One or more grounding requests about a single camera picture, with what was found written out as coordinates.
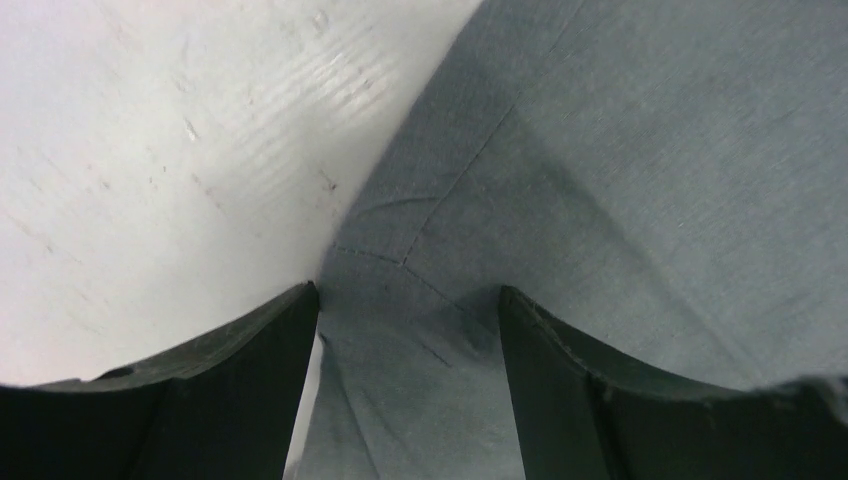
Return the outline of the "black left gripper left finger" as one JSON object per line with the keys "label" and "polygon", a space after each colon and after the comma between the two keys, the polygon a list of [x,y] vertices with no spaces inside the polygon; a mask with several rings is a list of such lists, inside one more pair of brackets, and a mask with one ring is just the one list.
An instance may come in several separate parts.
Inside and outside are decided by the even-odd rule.
{"label": "black left gripper left finger", "polygon": [[319,312],[314,284],[91,381],[1,390],[5,479],[280,479]]}

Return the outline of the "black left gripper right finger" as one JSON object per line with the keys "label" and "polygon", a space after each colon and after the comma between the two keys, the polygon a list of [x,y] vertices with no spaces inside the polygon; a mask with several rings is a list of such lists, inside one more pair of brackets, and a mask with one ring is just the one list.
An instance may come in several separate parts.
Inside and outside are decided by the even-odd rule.
{"label": "black left gripper right finger", "polygon": [[843,479],[847,381],[750,391],[640,361],[513,287],[498,319],[529,479]]}

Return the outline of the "grey button-up shirt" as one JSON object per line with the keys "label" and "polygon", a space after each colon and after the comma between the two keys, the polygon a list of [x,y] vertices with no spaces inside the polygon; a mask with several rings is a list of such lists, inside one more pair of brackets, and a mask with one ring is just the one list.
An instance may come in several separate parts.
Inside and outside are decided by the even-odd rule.
{"label": "grey button-up shirt", "polygon": [[302,479],[520,479],[512,285],[660,368],[847,371],[847,5],[487,1],[332,240]]}

